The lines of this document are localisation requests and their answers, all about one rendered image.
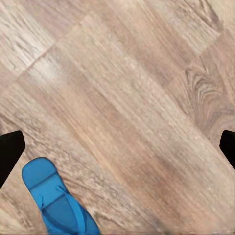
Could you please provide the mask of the sandal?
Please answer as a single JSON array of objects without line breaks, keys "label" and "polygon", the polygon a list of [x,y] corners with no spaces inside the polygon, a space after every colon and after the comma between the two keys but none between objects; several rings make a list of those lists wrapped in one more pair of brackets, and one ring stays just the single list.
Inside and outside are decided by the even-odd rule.
[{"label": "sandal", "polygon": [[21,171],[50,235],[100,235],[96,221],[68,192],[54,163],[37,157]]}]

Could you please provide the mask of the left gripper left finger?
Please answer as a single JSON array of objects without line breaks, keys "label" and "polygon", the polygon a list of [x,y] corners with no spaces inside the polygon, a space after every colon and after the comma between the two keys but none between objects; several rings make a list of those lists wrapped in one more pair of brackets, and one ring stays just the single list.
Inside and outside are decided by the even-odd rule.
[{"label": "left gripper left finger", "polygon": [[25,150],[21,130],[0,136],[0,189]]}]

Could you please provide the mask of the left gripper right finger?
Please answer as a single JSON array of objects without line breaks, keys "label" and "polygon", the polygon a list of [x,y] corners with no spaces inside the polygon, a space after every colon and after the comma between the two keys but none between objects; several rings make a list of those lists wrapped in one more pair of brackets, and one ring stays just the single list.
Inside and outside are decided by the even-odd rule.
[{"label": "left gripper right finger", "polygon": [[235,132],[224,130],[219,147],[235,169]]}]

